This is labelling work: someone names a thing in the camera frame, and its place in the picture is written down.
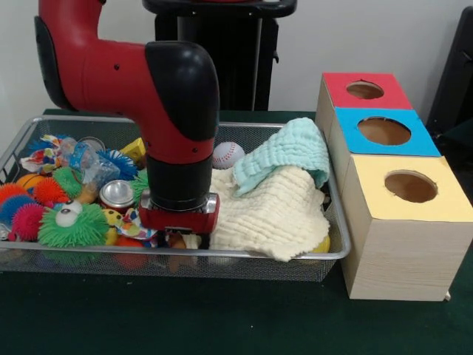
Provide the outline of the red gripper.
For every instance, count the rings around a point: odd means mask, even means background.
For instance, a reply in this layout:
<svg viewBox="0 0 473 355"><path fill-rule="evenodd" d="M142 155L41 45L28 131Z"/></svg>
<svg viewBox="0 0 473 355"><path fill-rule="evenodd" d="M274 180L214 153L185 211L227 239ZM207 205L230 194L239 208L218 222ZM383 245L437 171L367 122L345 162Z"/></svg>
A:
<svg viewBox="0 0 473 355"><path fill-rule="evenodd" d="M157 247L169 247L169 234L166 230L183 231L199 234L201 239L199 249L208 250L210 239L215 230L220 210L220 197L209 193L203 206L188 211L168 211L157 207L151 200L150 190L144 189L138 211L143 227L157 230Z"/></svg>

